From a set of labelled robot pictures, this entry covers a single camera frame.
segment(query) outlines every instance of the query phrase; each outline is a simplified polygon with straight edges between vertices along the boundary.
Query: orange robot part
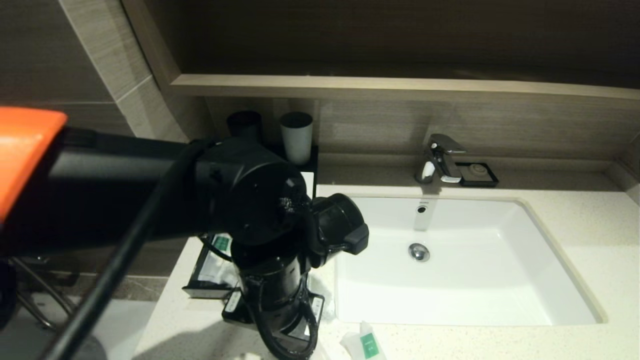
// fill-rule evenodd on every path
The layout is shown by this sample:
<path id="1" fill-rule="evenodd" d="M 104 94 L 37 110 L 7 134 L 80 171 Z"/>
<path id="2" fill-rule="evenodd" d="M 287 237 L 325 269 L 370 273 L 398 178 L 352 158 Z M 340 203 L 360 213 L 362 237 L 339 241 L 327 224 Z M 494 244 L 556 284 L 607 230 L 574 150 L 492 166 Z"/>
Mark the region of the orange robot part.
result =
<path id="1" fill-rule="evenodd" d="M 66 121 L 58 111 L 0 107 L 0 224 Z"/>

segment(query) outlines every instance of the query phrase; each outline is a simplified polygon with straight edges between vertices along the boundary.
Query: paper packaging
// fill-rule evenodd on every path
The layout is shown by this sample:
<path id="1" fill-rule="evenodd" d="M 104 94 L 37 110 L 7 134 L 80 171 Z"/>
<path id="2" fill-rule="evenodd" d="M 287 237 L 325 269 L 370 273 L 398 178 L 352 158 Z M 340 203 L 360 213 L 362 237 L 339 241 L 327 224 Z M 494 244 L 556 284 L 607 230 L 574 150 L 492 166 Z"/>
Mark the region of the paper packaging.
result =
<path id="1" fill-rule="evenodd" d="M 231 241 L 231 235 L 222 233 L 216 234 L 212 243 L 222 253 L 231 256 Z M 214 284 L 226 283 L 231 286 L 235 286 L 238 282 L 234 264 L 219 258 L 212 252 L 208 254 L 204 261 L 198 274 L 198 280 L 210 281 Z"/>
<path id="2" fill-rule="evenodd" d="M 387 360 L 371 325 L 360 323 L 360 334 L 347 333 L 340 341 L 353 360 Z"/>

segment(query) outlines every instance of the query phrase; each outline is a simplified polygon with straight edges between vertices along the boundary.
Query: black cup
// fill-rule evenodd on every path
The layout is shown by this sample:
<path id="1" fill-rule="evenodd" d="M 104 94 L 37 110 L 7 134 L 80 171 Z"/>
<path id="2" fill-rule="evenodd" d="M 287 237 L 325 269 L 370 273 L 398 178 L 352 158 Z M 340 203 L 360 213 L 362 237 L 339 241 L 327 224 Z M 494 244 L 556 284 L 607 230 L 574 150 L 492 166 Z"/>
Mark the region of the black cup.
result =
<path id="1" fill-rule="evenodd" d="M 239 111 L 229 115 L 227 126 L 231 136 L 262 143 L 262 117 L 255 111 Z"/>

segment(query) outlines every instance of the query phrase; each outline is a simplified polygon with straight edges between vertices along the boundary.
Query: green label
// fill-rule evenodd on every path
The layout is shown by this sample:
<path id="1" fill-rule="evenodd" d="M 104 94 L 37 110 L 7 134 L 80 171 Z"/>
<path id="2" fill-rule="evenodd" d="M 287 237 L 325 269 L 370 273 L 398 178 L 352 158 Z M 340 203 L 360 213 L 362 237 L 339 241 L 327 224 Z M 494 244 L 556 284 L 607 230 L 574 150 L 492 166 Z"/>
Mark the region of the green label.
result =
<path id="1" fill-rule="evenodd" d="M 376 344 L 376 339 L 373 337 L 373 334 L 361 336 L 360 341 L 362 342 L 362 350 L 364 350 L 365 359 L 378 355 L 378 344 Z"/>
<path id="2" fill-rule="evenodd" d="M 229 246 L 229 238 L 218 236 L 213 246 L 220 251 L 227 251 L 227 247 Z"/>

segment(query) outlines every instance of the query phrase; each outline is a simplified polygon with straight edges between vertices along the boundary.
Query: wall tile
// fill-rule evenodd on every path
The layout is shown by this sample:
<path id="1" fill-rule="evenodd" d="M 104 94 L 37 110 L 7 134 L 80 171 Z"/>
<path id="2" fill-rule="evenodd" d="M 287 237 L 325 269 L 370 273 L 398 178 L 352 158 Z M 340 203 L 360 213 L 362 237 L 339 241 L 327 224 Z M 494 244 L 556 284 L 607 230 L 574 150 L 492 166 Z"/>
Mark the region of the wall tile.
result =
<path id="1" fill-rule="evenodd" d="M 445 133 L 474 156 L 612 160 L 630 151 L 627 144 L 640 132 L 637 101 L 450 93 L 431 101 L 306 100 L 298 109 L 314 113 L 316 143 L 323 153 L 336 154 L 417 154 L 428 134 Z M 260 112 L 271 142 L 280 141 L 275 109 L 295 102 L 300 101 L 207 99 L 215 126 L 226 134 L 228 114 Z"/>
<path id="2" fill-rule="evenodd" d="M 119 0 L 61 0 L 114 99 L 151 75 Z"/>
<path id="3" fill-rule="evenodd" d="M 634 141 L 618 155 L 617 159 L 629 169 L 636 179 L 640 179 L 640 134 L 636 135 Z"/>
<path id="4" fill-rule="evenodd" d="M 0 100 L 112 101 L 59 2 L 3 0 Z"/>
<path id="5" fill-rule="evenodd" d="M 0 106 L 25 106 L 62 111 L 67 114 L 67 126 L 92 129 L 106 134 L 133 136 L 131 128 L 115 102 L 49 103 L 0 100 Z"/>
<path id="6" fill-rule="evenodd" d="M 129 268 L 129 275 L 169 276 L 186 239 L 153 241 L 144 244 L 133 264 Z M 101 272 L 106 265 L 114 247 L 101 249 L 86 249 L 66 252 L 49 257 L 49 262 L 43 265 L 44 270 L 66 272 Z"/>
<path id="7" fill-rule="evenodd" d="M 176 142 L 189 140 L 176 123 L 151 78 L 120 99 L 118 107 L 139 138 Z"/>
<path id="8" fill-rule="evenodd" d="M 627 166 L 613 161 L 605 175 L 640 206 L 640 181 Z"/>
<path id="9" fill-rule="evenodd" d="M 95 281 L 97 279 L 95 274 L 63 274 L 60 272 L 46 272 L 46 270 L 39 271 L 39 275 L 49 284 L 54 286 L 54 288 L 68 297 L 85 296 L 95 287 Z M 26 277 L 26 280 L 27 284 L 24 289 L 25 291 L 44 291 L 38 283 L 31 281 L 29 277 Z M 111 294 L 111 298 L 138 301 L 158 301 L 167 280 L 167 277 L 125 276 L 125 278 L 120 281 L 120 284 L 113 294 Z"/>
<path id="10" fill-rule="evenodd" d="M 204 99 L 163 96 L 153 77 L 144 80 L 117 104 L 139 138 L 188 142 L 214 136 Z"/>

